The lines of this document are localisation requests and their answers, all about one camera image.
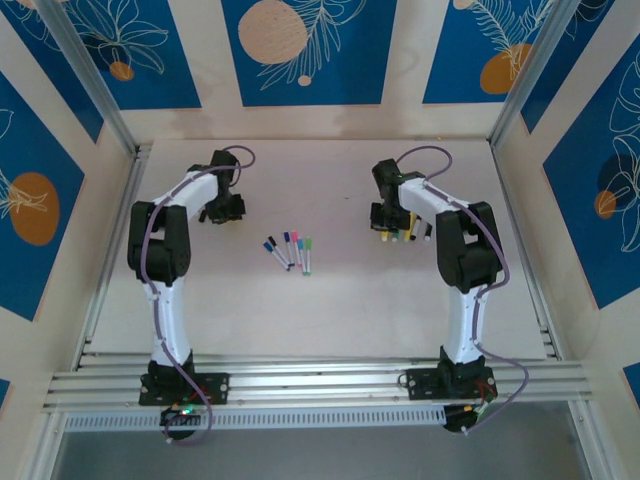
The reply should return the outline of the thin pen black cap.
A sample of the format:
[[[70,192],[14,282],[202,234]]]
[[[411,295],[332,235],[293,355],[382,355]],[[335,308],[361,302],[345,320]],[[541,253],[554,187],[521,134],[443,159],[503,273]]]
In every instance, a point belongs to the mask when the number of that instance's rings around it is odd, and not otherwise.
[[[284,263],[287,265],[287,267],[291,268],[294,265],[294,263],[292,263],[289,260],[289,258],[284,254],[284,252],[280,249],[280,247],[277,244],[277,242],[274,239],[274,237],[273,236],[269,236],[268,237],[268,241],[271,244],[271,246],[274,249],[274,251],[276,252],[276,254],[284,261]]]

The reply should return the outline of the left controller board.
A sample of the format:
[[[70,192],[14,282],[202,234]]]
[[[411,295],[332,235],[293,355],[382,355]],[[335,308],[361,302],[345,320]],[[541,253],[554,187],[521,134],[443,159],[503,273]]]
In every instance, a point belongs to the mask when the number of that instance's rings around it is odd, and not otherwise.
[[[191,406],[171,406],[160,414],[163,428],[196,427],[201,424],[201,415]]]

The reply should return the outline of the controller board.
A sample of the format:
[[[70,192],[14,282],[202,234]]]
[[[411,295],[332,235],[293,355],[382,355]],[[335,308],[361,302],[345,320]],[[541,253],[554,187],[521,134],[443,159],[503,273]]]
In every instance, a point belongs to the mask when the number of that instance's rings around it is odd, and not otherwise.
[[[444,428],[452,433],[464,433],[472,429],[488,408],[487,402],[479,404],[459,404],[444,407],[446,423]]]
[[[196,427],[201,424],[201,415],[191,406],[171,406],[160,414],[163,428]]]

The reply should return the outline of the right controller board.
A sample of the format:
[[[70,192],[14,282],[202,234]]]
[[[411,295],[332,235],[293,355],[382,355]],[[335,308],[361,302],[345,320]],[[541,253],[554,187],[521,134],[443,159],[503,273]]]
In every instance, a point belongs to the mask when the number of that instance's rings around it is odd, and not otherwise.
[[[472,429],[488,408],[487,402],[479,404],[459,404],[444,407],[446,423],[444,428],[452,433],[464,433]]]

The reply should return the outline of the aluminium side rail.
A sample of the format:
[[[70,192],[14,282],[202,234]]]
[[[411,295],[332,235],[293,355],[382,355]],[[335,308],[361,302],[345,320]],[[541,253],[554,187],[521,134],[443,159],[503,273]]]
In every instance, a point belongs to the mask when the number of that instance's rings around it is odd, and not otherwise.
[[[133,203],[135,194],[139,189],[141,179],[146,168],[146,163],[149,158],[150,149],[150,146],[138,147],[136,155],[127,172],[126,182],[118,202],[118,209],[109,230],[106,252],[104,259],[100,264],[96,287],[90,297],[82,328],[69,363],[70,371],[76,371],[78,369],[85,346],[90,343],[93,338],[123,241],[128,211]]]
[[[555,326],[553,325],[546,299],[544,298],[542,289],[535,275],[530,256],[525,246],[516,205],[513,201],[506,177],[500,165],[497,150],[494,146],[490,146],[490,150],[514,230],[520,261],[536,314],[542,342],[545,347],[546,357],[550,360],[562,361],[565,359],[565,355],[562,351],[562,346],[558,343]]]

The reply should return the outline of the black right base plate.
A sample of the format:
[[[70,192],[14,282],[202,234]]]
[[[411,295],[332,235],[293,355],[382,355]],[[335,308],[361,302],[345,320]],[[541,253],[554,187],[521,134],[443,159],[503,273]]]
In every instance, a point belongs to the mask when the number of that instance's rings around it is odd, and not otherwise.
[[[444,369],[406,371],[410,400],[471,400],[487,402],[498,396],[493,371],[484,367],[474,373],[451,373]]]

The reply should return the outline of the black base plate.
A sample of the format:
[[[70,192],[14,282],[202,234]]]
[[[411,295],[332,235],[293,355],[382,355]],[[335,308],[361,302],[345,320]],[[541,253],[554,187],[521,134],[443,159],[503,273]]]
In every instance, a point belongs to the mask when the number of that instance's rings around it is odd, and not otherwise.
[[[230,375],[227,373],[195,373],[192,382],[177,372],[168,377],[141,376],[138,404],[141,406],[204,405],[193,387],[195,383],[212,405],[226,405]]]
[[[451,373],[444,369],[406,371],[410,400],[471,400],[487,402],[498,396],[493,371],[484,367],[474,373]]]

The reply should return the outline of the aluminium mounting rail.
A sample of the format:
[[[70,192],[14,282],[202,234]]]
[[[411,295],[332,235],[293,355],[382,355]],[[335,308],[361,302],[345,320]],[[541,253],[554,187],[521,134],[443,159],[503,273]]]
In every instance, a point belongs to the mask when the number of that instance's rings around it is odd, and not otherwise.
[[[230,375],[227,408],[287,408],[405,405],[399,376],[431,369],[434,360],[241,358],[198,355],[195,369]],[[493,362],[499,401],[577,401],[594,397],[578,361],[524,361],[519,367]],[[139,354],[89,354],[76,371],[52,376],[46,412],[138,409],[140,377],[147,369]]]

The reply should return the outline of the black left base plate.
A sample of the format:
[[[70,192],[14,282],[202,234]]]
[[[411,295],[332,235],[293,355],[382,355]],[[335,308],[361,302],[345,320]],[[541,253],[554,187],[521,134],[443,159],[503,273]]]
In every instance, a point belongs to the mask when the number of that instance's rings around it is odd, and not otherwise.
[[[204,405],[193,387],[195,383],[212,405],[226,405],[230,375],[227,373],[195,373],[192,382],[177,372],[168,377],[141,376],[138,404],[141,406]]]

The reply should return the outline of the aluminium frame post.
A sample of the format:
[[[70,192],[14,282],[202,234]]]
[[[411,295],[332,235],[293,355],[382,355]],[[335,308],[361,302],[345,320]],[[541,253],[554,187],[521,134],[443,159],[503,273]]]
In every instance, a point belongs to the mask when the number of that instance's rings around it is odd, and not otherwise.
[[[57,0],[33,0],[36,10],[105,123],[130,158],[138,144],[83,41]]]
[[[533,87],[540,78],[550,56],[564,34],[580,0],[556,0],[549,17],[542,25],[525,64],[506,97],[487,141],[496,149],[516,119]]]

